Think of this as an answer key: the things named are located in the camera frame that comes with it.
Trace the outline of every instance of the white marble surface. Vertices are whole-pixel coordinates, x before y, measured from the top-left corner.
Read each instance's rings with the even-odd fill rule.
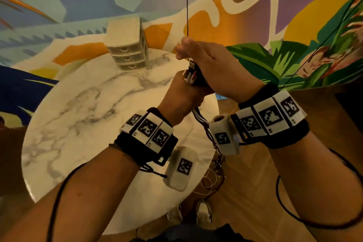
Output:
[[[23,176],[34,201],[113,142],[135,111],[156,107],[175,73],[188,67],[187,61],[178,61],[166,51],[149,49],[149,57],[151,69],[124,74],[109,54],[100,56],[59,82],[44,98],[22,149]],[[215,95],[207,96],[200,110],[207,120],[217,115]],[[189,114],[174,134],[179,145],[198,153],[186,191],[177,192],[161,177],[139,172],[104,234],[124,232],[162,216],[200,182],[214,155],[203,127]],[[167,167],[150,165],[161,173]]]

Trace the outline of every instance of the shoe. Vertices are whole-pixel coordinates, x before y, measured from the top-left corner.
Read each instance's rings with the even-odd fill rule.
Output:
[[[200,223],[211,223],[212,222],[212,209],[206,201],[199,201],[197,204],[197,226]]]
[[[174,207],[170,212],[168,212],[166,214],[168,221],[177,220],[177,221],[180,221],[180,223],[183,222],[183,217],[181,216],[182,213],[180,212],[180,210],[181,210],[181,206],[179,204],[178,206]]]

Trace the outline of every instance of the wooden floor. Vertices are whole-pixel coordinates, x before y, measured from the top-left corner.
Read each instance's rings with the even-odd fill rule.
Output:
[[[343,86],[329,87],[296,91],[292,95],[307,112],[310,128],[318,138],[363,172],[363,134],[334,97],[334,93],[345,90]],[[219,101],[219,105],[221,112],[232,113],[237,110],[237,104],[231,100]],[[21,141],[24,130],[14,132],[17,132],[16,140]],[[11,151],[20,155],[19,149],[14,149],[19,146],[21,143],[17,142],[17,146],[13,146]],[[2,148],[1,152],[7,152],[10,150],[9,147],[8,145],[6,151]],[[0,157],[5,156],[6,153],[0,153]],[[13,163],[19,163],[19,157],[14,155],[11,157]],[[14,168],[19,170],[19,164],[14,165]],[[227,157],[223,169],[226,176],[225,183],[208,200],[213,210],[214,222],[218,225],[230,223],[234,231],[256,242],[315,241],[307,229],[286,214],[277,202],[275,196],[277,171],[264,145],[251,145],[244,148],[239,155]],[[4,177],[3,174],[4,172],[0,171],[0,179]],[[17,182],[21,183],[17,174],[19,173],[14,173]],[[214,181],[215,176],[212,174],[209,176]],[[9,193],[3,197],[0,209],[0,236],[32,205],[22,183],[16,186],[13,182],[5,187]],[[208,192],[201,186],[198,186],[196,191]],[[283,186],[280,186],[280,194],[285,205],[293,211]],[[192,193],[183,202],[182,213],[188,222],[194,221],[193,207],[196,201],[202,198],[203,196]],[[148,229],[159,229],[165,224],[166,217],[162,217],[141,227],[139,234],[146,233]],[[105,235],[100,241],[126,242],[134,237],[135,230],[132,230],[124,234]]]

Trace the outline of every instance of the string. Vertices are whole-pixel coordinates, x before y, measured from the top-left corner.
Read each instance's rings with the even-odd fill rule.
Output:
[[[189,17],[188,17],[188,0],[187,0],[187,36],[189,36]]]
[[[310,59],[316,54],[316,52],[325,44],[325,42],[339,29],[339,27],[341,26],[341,24],[346,21],[348,19],[348,17],[352,14],[352,12],[354,10],[352,10],[350,12],[350,14],[348,14],[345,18],[344,16],[347,14],[347,12],[349,11],[349,9],[352,7],[353,3],[355,0],[352,0],[350,2],[350,4],[348,5],[347,9],[344,11],[344,14],[342,16],[342,19],[340,20],[340,22],[338,23],[337,27],[329,34],[329,36],[327,38],[325,38],[325,40],[319,45],[319,47],[311,54],[311,56],[302,64],[302,66],[299,67],[299,69],[297,69],[297,71],[288,79],[288,81],[284,84],[284,86],[281,88],[281,90],[286,86],[286,84],[289,83],[289,81],[296,75],[296,73],[305,65],[305,63],[307,63],[308,61],[310,61]]]

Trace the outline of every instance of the colorful wall painting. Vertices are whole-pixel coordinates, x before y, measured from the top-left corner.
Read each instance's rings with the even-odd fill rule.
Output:
[[[228,46],[264,82],[297,90],[362,72],[361,0],[188,2],[189,35]],[[110,19],[139,15],[149,47],[173,51],[186,8],[186,0],[0,0],[0,116],[27,125],[52,86],[108,52]]]

